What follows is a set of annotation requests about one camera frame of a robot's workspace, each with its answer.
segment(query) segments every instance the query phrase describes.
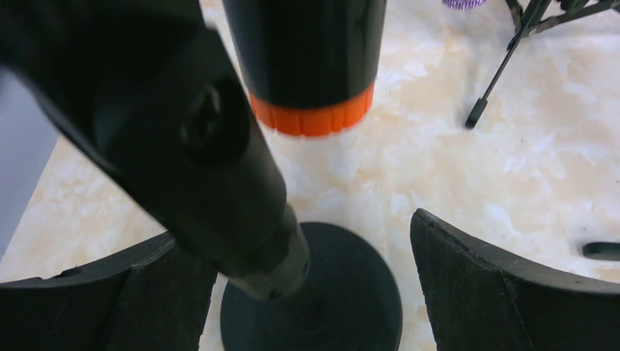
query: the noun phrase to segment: gray wall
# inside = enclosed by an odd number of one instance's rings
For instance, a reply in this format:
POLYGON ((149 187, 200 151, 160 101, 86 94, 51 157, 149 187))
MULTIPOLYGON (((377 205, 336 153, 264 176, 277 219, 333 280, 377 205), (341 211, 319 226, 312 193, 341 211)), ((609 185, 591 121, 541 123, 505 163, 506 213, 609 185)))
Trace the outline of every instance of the gray wall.
POLYGON ((57 139, 32 95, 0 67, 0 259, 57 139))

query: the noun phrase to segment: orange ring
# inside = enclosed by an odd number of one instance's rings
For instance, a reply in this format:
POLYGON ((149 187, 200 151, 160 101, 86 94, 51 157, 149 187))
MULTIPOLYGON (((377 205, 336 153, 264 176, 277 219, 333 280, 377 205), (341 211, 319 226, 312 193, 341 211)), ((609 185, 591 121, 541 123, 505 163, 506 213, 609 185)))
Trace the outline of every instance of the orange ring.
POLYGON ((272 105, 250 93, 256 118, 280 133, 323 137, 359 123, 372 105, 374 83, 361 94, 327 107, 301 110, 272 105))

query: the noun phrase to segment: tripod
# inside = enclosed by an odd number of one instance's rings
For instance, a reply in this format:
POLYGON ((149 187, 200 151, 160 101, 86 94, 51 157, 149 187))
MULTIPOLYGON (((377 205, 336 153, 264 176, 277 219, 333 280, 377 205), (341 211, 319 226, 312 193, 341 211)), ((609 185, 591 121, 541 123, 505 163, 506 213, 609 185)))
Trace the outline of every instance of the tripod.
POLYGON ((512 57, 521 39, 532 34, 540 33, 541 31, 546 31, 562 23, 594 15, 605 10, 618 7, 616 10, 620 11, 620 0, 603 0, 599 1, 598 4, 590 6, 586 6, 588 0, 561 0, 560 7, 565 13, 558 16, 550 16, 543 20, 543 15, 547 8, 549 8, 551 0, 531 0, 525 10, 523 10, 523 7, 517 0, 505 1, 513 17, 515 36, 510 40, 507 48, 508 52, 504 57, 504 61, 499 65, 483 97, 476 101, 474 108, 472 108, 472 112, 469 113, 469 117, 467 117, 465 121, 465 127, 467 129, 473 129, 476 123, 478 123, 488 103, 488 96, 491 94, 493 87, 497 83, 499 76, 502 75, 504 68, 506 68, 510 57, 512 57))

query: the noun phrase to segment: rubber foot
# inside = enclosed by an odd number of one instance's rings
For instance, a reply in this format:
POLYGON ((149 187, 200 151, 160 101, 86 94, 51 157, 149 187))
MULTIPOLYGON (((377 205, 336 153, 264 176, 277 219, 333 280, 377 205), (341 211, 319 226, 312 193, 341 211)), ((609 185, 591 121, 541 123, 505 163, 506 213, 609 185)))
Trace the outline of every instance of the rubber foot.
POLYGON ((593 260, 620 261, 620 243, 588 243, 582 250, 583 256, 593 260))
POLYGON ((483 111, 486 107, 487 101, 483 99, 478 99, 476 101, 476 105, 472 108, 472 112, 469 113, 469 117, 467 117, 467 121, 465 121, 465 127, 467 129, 474 129, 476 123, 480 119, 480 116, 483 114, 483 111))
POLYGON ((320 319, 291 320, 284 303, 256 301, 228 284, 220 316, 224 349, 396 351, 403 323, 401 298, 379 253, 341 227, 301 227, 310 248, 306 283, 321 297, 310 303, 322 313, 310 313, 310 318, 320 319))

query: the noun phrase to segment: black cylinder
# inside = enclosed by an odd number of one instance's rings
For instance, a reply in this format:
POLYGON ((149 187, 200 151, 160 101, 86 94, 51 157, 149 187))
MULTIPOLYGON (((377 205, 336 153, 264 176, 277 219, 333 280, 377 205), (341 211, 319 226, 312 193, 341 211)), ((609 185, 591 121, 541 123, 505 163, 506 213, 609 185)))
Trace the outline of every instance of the black cylinder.
POLYGON ((347 101, 377 75, 386 0, 224 0, 248 90, 271 104, 347 101))

